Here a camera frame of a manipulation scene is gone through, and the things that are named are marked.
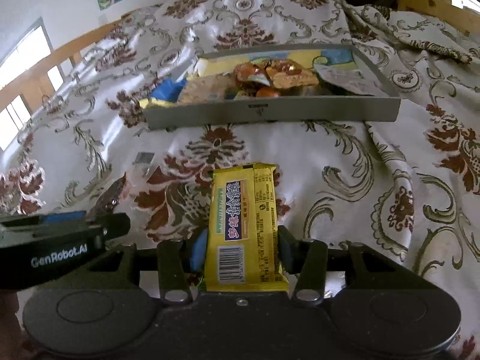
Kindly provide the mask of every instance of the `yellow snack package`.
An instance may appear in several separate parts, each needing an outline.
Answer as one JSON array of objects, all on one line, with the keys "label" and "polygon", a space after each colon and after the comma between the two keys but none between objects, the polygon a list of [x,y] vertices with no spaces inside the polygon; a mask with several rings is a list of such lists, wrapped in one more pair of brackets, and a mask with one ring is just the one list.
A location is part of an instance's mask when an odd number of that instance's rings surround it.
[{"label": "yellow snack package", "polygon": [[288,291],[277,254],[274,169],[253,163],[213,172],[208,291]]}]

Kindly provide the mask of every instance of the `wooden bed frame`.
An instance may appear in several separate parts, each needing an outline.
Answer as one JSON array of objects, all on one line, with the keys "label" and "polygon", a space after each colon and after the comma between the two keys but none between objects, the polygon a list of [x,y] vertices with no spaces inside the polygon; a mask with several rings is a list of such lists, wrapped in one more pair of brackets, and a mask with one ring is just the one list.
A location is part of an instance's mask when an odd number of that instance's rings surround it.
[{"label": "wooden bed frame", "polygon": [[117,25],[118,21],[106,24],[96,30],[87,32],[80,38],[64,44],[12,82],[5,85],[0,90],[0,112],[3,111],[15,97],[20,95],[27,108],[29,108],[30,113],[33,114],[33,112],[42,106],[46,97],[50,97],[55,93],[47,72],[66,60],[69,60],[72,66],[75,66],[82,60],[80,50],[105,38]]},{"label": "wooden bed frame", "polygon": [[[398,0],[398,10],[410,10],[436,16],[467,34],[480,34],[480,15],[453,7],[451,0]],[[63,45],[0,90],[0,112],[20,95],[31,114],[55,93],[47,72],[63,61],[72,66],[82,60],[80,50],[94,44],[112,31],[119,21],[90,31]]]}]

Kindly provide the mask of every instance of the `crumpled fabric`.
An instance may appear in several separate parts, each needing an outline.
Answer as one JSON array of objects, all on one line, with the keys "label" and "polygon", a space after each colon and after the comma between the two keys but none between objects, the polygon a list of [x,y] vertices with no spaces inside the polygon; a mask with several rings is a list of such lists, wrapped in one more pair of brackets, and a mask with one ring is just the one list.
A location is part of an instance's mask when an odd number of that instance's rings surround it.
[{"label": "crumpled fabric", "polygon": [[[354,44],[401,93],[397,121],[148,130],[138,100],[192,55],[285,43]],[[438,19],[345,0],[170,0],[143,8],[85,56],[3,153],[0,207],[101,212],[98,202],[109,202],[131,218],[126,239],[148,248],[207,227],[210,170],[276,164],[280,223],[332,248],[363,242],[446,290],[462,311],[451,351],[473,360],[480,356],[479,57],[478,44]],[[154,157],[129,180],[138,152]]]}]

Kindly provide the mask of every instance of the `patterned tablecloth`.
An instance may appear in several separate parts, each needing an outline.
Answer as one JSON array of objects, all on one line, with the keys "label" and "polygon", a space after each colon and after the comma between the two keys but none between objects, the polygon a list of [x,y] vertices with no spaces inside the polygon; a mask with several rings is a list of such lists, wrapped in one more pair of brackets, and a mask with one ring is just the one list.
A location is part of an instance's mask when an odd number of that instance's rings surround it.
[{"label": "patterned tablecloth", "polygon": [[[138,100],[173,67],[195,53],[275,43],[353,43],[404,97],[397,121],[148,131]],[[206,227],[211,169],[277,164],[280,222],[330,247],[364,242],[444,288],[462,310],[452,351],[478,359],[479,58],[478,44],[436,18],[344,0],[143,8],[86,55],[4,152],[0,212],[100,212],[120,195],[128,238],[152,247]],[[129,176],[138,152],[155,153],[148,180]]]}]

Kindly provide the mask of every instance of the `gray tray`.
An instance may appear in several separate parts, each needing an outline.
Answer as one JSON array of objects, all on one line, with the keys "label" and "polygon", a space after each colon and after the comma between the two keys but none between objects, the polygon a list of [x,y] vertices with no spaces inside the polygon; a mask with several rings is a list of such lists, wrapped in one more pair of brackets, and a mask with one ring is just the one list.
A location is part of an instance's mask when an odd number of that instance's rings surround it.
[{"label": "gray tray", "polygon": [[[349,49],[358,69],[366,78],[377,79],[390,97],[375,96],[282,96],[248,100],[210,100],[208,103],[161,107],[148,105],[143,114],[152,130],[201,126],[205,124],[255,123],[265,121],[299,121],[328,119],[342,121],[393,122],[397,119],[400,97],[394,85],[366,56],[349,44],[285,44],[251,47],[248,49],[213,52],[201,57],[216,59],[223,56],[292,50]],[[194,60],[175,68],[172,78],[185,72]]]}]

